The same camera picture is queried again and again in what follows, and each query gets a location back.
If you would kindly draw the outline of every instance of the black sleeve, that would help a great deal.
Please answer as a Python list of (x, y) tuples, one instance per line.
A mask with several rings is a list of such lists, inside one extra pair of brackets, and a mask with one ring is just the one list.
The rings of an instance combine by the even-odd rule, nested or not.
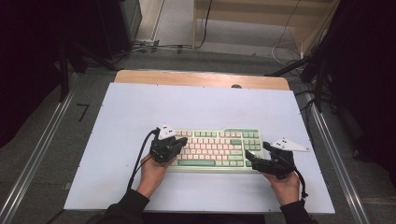
[(91, 217), (87, 224), (143, 223), (142, 213), (149, 199), (129, 189), (118, 203), (111, 204), (103, 215)]
[(289, 203), (280, 206), (280, 210), (285, 216), (287, 224), (315, 224), (316, 220), (312, 220), (304, 208), (302, 201)]

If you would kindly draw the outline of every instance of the floor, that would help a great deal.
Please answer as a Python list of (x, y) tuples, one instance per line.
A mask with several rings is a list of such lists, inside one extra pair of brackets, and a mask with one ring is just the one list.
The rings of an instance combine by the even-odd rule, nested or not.
[[(189, 1), (183, 1), (183, 4), (191, 3), (191, 1), (184, 2)], [(167, 9), (171, 3), (172, 0), (165, 0), (158, 29), (150, 33), (147, 38), (141, 37), (142, 41), (160, 40), (160, 43), (164, 45), (189, 44), (188, 40), (190, 39), (186, 35), (180, 35), (183, 33), (182, 31), (186, 31), (188, 22), (178, 23), (179, 20), (169, 21), (166, 19), (169, 13)], [(179, 32), (171, 29), (177, 24), (181, 24)], [(240, 24), (235, 24), (232, 29), (237, 29), (238, 25)], [(272, 30), (272, 33), (269, 33), (271, 34), (268, 36), (271, 39), (268, 40), (269, 42), (262, 41), (262, 43), (270, 43), (262, 49), (257, 47), (257, 50), (254, 50), (255, 47), (252, 45), (241, 47), (243, 44), (238, 42), (239, 38), (236, 38), (229, 41), (230, 45), (236, 45), (236, 48), (239, 48), (235, 51), (233, 48), (229, 48), (229, 44), (217, 44), (220, 40), (216, 38), (219, 37), (211, 37), (213, 31), (208, 30), (209, 36), (205, 42), (209, 46), (207, 49), (183, 49), (181, 52), (174, 49), (135, 51), (123, 57), (117, 66), (125, 69), (265, 75), (277, 71), (284, 66), (281, 63), (286, 64), (293, 59), (291, 55), (293, 55), (294, 49), (292, 47), (279, 52), (276, 58), (281, 63), (273, 57), (271, 51), (278, 44), (283, 31), (282, 27), (273, 28), (265, 27), (265, 29)], [(256, 51), (261, 51), (262, 54), (258, 55)], [(299, 72), (301, 71), (297, 70), (284, 75), (290, 88), (295, 92), (312, 88), (311, 85), (300, 82)], [(101, 66), (89, 68), (86, 74), (74, 74), (71, 77), (73, 88), (65, 103), (58, 103), (60, 90), (56, 89), (25, 122), (17, 136), (1, 148), (0, 200), (2, 204), (7, 204), (7, 199), (12, 193), (11, 190), (15, 189), (15, 184), (19, 182), (21, 174), (24, 173), (24, 167), (29, 163), (32, 155), (36, 154), (38, 148), (45, 149), (38, 156), (40, 163), (34, 167), (35, 169), (32, 171), (34, 176), (29, 180), (26, 189), (17, 192), (21, 196), (21, 200), (16, 203), (17, 209), (8, 214), (7, 222), (3, 219), (5, 210), (2, 210), (0, 218), (3, 223), (46, 223), (59, 211), (62, 211), (70, 183), (73, 182), (82, 153), (105, 97), (108, 83), (114, 80), (115, 75), (116, 72), (108, 71)], [(309, 97), (309, 94), (296, 96), (300, 108), (306, 105)], [(320, 129), (319, 124), (322, 124), (322, 119), (329, 133), (324, 133)], [(391, 185), (387, 172), (381, 167), (375, 163), (353, 159), (352, 154), (355, 148), (348, 138), (343, 122), (336, 114), (332, 113), (332, 109), (327, 104), (323, 104), (323, 113), (318, 116), (314, 108), (306, 126), (313, 134), (318, 163), (335, 208), (334, 215), (315, 215), (315, 218), (320, 223), (395, 223), (396, 188)], [(52, 135), (49, 136), (49, 139), (43, 139), (43, 133), (49, 132), (48, 127), (53, 127)], [(350, 198), (348, 198), (351, 196), (350, 193), (348, 194), (350, 188), (344, 186), (345, 180), (337, 173), (339, 165), (334, 165), (332, 160), (329, 147), (334, 146), (329, 146), (326, 141), (328, 135), (333, 140), (336, 152), (344, 164), (342, 172), (347, 174), (352, 183), (352, 189), (356, 190), (356, 194), (352, 196), (356, 196), (361, 202), (363, 213), (359, 214), (358, 211), (357, 214), (353, 210), (353, 205), (350, 204)], [(84, 223), (96, 213), (97, 211), (65, 211), (53, 223)], [(284, 223), (281, 214), (273, 214), (265, 216), (265, 218), (267, 223)]]

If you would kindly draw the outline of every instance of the person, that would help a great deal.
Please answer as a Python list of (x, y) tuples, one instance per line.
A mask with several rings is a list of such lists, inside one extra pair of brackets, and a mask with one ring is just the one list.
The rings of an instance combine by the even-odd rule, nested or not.
[[(141, 160), (142, 170), (137, 189), (128, 189), (118, 203), (111, 204), (104, 214), (91, 217), (86, 224), (143, 223), (142, 213), (149, 203), (149, 198), (162, 183), (166, 169), (174, 160), (175, 158), (167, 163), (158, 163), (148, 154)], [(273, 175), (262, 175), (271, 183), (287, 224), (317, 223), (310, 218), (303, 202), (299, 200), (300, 180), (297, 174), (291, 173), (282, 180)]]

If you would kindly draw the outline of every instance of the gray carpet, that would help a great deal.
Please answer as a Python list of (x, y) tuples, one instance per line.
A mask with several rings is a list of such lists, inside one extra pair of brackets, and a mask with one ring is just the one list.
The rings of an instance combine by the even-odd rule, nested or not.
[[(177, 53), (177, 51), (170, 49), (131, 53), (117, 63), (117, 66), (124, 69), (203, 71), (244, 75), (264, 75), (275, 72), (280, 68), (278, 63), (271, 58), (190, 50)], [(116, 72), (108, 71), (104, 67), (89, 68), (85, 75), (78, 75), (79, 82), (75, 86), (76, 91), (71, 103), (12, 223), (46, 223), (63, 209), (68, 194), (68, 190), (64, 189), (64, 184), (73, 181), (106, 94), (106, 88), (114, 80), (115, 75)], [(293, 91), (303, 90), (297, 76), (287, 74), (286, 78)], [(13, 141), (1, 148), (1, 202), (7, 197), (12, 183), (18, 178), (49, 122), (51, 113), (57, 105), (59, 94), (59, 89), (57, 89), (49, 95), (26, 121)], [(296, 98), (300, 107), (305, 106), (306, 99), (303, 95)], [(89, 109), (82, 119), (84, 107), (78, 104), (89, 105)], [(341, 120), (331, 113), (326, 104), (323, 104), (323, 109), (330, 130), (337, 146), (339, 146), (340, 153), (359, 195), (362, 198), (395, 197), (396, 189), (387, 180), (387, 173), (374, 163), (355, 161), (352, 158), (353, 146), (347, 138)], [(320, 223), (355, 223), (343, 189), (318, 133), (318, 127), (312, 117), (309, 128), (313, 134), (318, 163), (328, 185), (336, 212), (334, 215), (315, 215), (315, 218)], [(372, 223), (395, 222), (393, 214), (396, 210), (395, 204), (366, 203), (364, 208)], [(84, 223), (95, 213), (65, 211), (53, 223)], [(266, 223), (285, 223), (281, 214), (266, 215), (265, 218)]]

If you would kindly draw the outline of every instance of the keyboard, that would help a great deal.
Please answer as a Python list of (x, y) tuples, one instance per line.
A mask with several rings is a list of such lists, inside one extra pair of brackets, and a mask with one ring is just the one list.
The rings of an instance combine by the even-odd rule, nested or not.
[(176, 139), (187, 137), (169, 172), (257, 173), (245, 159), (245, 150), (263, 158), (258, 129), (175, 130)]

